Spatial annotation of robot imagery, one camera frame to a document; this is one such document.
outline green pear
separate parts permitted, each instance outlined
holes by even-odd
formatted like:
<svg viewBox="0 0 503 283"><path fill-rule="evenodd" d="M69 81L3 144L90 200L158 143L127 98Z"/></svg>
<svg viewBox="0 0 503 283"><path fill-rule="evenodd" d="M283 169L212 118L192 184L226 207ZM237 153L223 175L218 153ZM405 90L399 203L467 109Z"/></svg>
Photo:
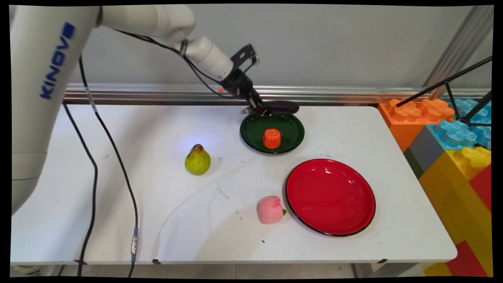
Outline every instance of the green pear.
<svg viewBox="0 0 503 283"><path fill-rule="evenodd" d="M210 155L202 145L195 145L185 158L185 168L192 174L201 175L210 168Z"/></svg>

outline red block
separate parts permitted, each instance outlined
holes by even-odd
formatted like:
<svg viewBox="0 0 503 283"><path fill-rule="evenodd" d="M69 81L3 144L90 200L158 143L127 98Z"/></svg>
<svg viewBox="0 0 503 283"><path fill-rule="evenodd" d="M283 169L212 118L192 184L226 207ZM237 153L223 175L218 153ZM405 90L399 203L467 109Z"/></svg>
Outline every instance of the red block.
<svg viewBox="0 0 503 283"><path fill-rule="evenodd" d="M470 180L470 185L482 200L485 206L491 210L491 164Z"/></svg>
<svg viewBox="0 0 503 283"><path fill-rule="evenodd" d="M466 241L458 244L456 249L458 250L458 256L447 262L452 276L487 277L487 273L485 273L484 268L482 268Z"/></svg>

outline gray wall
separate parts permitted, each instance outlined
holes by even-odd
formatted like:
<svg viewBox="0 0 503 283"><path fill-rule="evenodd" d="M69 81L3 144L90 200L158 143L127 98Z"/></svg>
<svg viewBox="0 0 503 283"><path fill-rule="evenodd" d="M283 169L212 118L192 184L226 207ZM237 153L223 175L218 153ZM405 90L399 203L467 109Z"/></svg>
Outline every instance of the gray wall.
<svg viewBox="0 0 503 283"><path fill-rule="evenodd" d="M492 55L492 30L463 68L470 67ZM492 62L452 81L453 88L491 88Z"/></svg>
<svg viewBox="0 0 503 283"><path fill-rule="evenodd" d="M471 7L190 5L229 56L252 43L256 85L421 87ZM83 52L90 83L199 84L168 50L107 28ZM80 82L75 71L72 82Z"/></svg>

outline yellow block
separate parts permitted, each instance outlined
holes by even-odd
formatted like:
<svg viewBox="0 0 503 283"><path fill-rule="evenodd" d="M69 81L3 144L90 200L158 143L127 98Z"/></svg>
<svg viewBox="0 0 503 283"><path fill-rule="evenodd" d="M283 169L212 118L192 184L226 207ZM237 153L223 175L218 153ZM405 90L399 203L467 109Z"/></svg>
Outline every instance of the yellow block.
<svg viewBox="0 0 503 283"><path fill-rule="evenodd" d="M456 152L444 151L424 173L428 176L440 201L445 201L469 181L451 158Z"/></svg>
<svg viewBox="0 0 503 283"><path fill-rule="evenodd" d="M426 276L452 276L445 262L435 263L424 271Z"/></svg>
<svg viewBox="0 0 503 283"><path fill-rule="evenodd" d="M428 196L428 199L432 203L433 208L437 212L440 221L442 221L442 224L444 225L445 230L447 230L447 233L451 237L451 240L454 243L454 245L463 242L464 241L463 236L456 227L456 224L454 224L454 221L452 220L451 216L445 209L444 205L435 194L428 177L425 175L421 176L421 178L419 178L419 183L423 187L423 190L425 190L426 196Z"/></svg>
<svg viewBox="0 0 503 283"><path fill-rule="evenodd" d="M447 154L468 181L491 164L491 151L481 147L462 148L460 151L450 151Z"/></svg>
<svg viewBox="0 0 503 283"><path fill-rule="evenodd" d="M444 205L485 272L492 277L491 212L469 183L452 194Z"/></svg>

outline carrot piece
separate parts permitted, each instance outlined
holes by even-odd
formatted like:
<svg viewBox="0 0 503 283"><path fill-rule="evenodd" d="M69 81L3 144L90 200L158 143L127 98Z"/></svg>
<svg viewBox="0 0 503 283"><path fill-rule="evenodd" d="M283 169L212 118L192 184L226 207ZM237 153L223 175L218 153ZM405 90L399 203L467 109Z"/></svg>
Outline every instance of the carrot piece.
<svg viewBox="0 0 503 283"><path fill-rule="evenodd" d="M267 129L262 136L262 142L264 146L269 149L275 149L281 144L281 134L280 131L276 129Z"/></svg>

